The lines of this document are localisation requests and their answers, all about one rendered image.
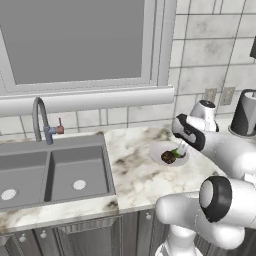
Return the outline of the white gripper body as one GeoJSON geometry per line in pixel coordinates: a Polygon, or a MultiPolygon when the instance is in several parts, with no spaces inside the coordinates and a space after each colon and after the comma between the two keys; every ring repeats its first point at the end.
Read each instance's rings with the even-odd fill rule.
{"type": "Polygon", "coordinates": [[[182,141],[178,147],[178,153],[181,157],[184,157],[186,155],[188,144],[184,141],[182,141]]]}

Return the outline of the dark brown avocado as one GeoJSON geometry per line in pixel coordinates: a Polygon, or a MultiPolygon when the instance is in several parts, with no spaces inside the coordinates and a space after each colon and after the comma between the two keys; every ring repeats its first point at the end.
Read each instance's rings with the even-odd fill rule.
{"type": "Polygon", "coordinates": [[[173,149],[169,151],[165,151],[161,155],[161,159],[166,163],[166,164],[172,164],[174,163],[177,159],[181,158],[182,155],[178,152],[178,149],[173,149]]]}

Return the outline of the white round plate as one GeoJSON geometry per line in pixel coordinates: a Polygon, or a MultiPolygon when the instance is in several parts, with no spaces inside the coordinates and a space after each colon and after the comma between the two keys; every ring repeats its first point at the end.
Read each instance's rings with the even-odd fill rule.
{"type": "MultiPolygon", "coordinates": [[[[167,166],[168,164],[164,162],[161,155],[166,151],[171,151],[179,146],[178,143],[172,141],[154,141],[150,144],[149,155],[150,157],[160,165],[167,166]]],[[[169,164],[169,167],[178,167],[184,165],[188,162],[190,157],[189,152],[183,158],[177,158],[173,163],[169,164]]]]}

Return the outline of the dark grey cupboard door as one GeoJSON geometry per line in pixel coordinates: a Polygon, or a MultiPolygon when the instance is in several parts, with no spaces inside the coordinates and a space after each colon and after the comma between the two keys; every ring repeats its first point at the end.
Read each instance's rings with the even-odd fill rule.
{"type": "Polygon", "coordinates": [[[137,256],[155,256],[158,247],[165,241],[168,225],[162,224],[156,217],[154,209],[143,210],[138,213],[137,256]],[[152,215],[146,219],[146,213],[152,215]]]}
{"type": "Polygon", "coordinates": [[[33,256],[33,249],[29,246],[29,240],[21,243],[21,235],[0,235],[0,256],[33,256]]]}
{"type": "Polygon", "coordinates": [[[121,217],[106,217],[37,228],[35,235],[43,256],[122,256],[121,231],[121,217]]]}

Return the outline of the grey double sink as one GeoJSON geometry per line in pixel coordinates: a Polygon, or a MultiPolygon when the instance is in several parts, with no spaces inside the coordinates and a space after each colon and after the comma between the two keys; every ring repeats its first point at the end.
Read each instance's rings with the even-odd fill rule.
{"type": "Polygon", "coordinates": [[[102,134],[0,145],[0,212],[114,193],[102,134]]]}

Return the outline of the white window sill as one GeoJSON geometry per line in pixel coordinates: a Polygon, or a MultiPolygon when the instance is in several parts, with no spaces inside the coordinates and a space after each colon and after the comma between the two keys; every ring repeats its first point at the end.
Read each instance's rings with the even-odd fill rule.
{"type": "MultiPolygon", "coordinates": [[[[48,113],[92,109],[171,104],[175,88],[170,86],[43,97],[48,113]]],[[[1,99],[0,117],[31,115],[34,98],[1,99]]]]}

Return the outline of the grey tap with red lever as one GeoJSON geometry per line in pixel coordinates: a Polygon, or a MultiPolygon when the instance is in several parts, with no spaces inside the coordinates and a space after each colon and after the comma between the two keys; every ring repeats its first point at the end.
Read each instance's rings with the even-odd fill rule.
{"type": "Polygon", "coordinates": [[[63,134],[64,133],[64,126],[62,122],[59,122],[57,127],[51,127],[48,122],[46,107],[43,100],[40,97],[36,97],[33,102],[33,109],[32,109],[32,121],[33,121],[33,130],[35,139],[37,142],[42,140],[40,126],[39,126],[39,114],[41,112],[42,120],[43,120],[43,132],[45,135],[45,140],[48,145],[53,144],[53,135],[55,134],[63,134]]]}

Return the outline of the grey framed window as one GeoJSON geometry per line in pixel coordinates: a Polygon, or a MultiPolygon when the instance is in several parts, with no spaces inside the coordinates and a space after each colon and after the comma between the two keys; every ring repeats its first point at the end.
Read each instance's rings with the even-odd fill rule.
{"type": "Polygon", "coordinates": [[[177,0],[0,0],[0,97],[165,86],[177,0]]]}

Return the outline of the grey wall outlet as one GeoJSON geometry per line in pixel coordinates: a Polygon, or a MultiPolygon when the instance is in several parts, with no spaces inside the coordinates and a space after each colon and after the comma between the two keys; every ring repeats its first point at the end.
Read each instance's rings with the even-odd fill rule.
{"type": "Polygon", "coordinates": [[[214,102],[216,94],[217,94],[217,89],[216,88],[208,88],[208,89],[205,90],[204,99],[207,100],[207,101],[214,102]]]}
{"type": "Polygon", "coordinates": [[[233,99],[234,92],[235,92],[234,87],[225,87],[222,92],[222,96],[220,98],[220,105],[221,106],[230,105],[233,99]]]}

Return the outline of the dark wall-mounted object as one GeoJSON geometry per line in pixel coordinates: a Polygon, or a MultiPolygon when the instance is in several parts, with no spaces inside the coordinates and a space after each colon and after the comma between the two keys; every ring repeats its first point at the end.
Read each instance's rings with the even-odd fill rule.
{"type": "Polygon", "coordinates": [[[250,57],[256,59],[256,36],[253,41],[253,45],[252,45],[251,52],[250,52],[250,57]]]}

